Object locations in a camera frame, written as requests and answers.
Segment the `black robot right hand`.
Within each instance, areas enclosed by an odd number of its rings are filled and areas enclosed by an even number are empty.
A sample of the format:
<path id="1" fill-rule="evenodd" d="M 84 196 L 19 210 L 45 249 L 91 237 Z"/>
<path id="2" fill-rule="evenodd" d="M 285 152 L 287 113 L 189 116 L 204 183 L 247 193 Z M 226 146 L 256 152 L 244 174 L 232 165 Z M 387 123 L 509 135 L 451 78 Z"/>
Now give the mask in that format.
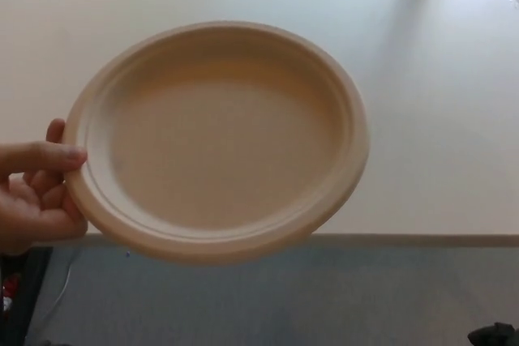
<path id="1" fill-rule="evenodd" d="M 467 339 L 473 346 L 518 346 L 518 329 L 507 323 L 494 323 L 470 332 Z"/>

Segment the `person's bare hand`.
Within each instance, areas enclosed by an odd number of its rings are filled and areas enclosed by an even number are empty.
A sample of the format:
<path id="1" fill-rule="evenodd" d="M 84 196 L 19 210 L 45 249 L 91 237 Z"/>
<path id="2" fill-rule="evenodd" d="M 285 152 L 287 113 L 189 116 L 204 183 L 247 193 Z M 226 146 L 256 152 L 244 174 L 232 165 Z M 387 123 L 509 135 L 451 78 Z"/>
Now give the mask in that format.
<path id="1" fill-rule="evenodd" d="M 62 143 L 66 123 L 54 119 L 44 141 L 1 145 L 1 253 L 18 255 L 35 243 L 83 237 L 88 222 L 75 205 L 64 174 L 87 160 Z"/>

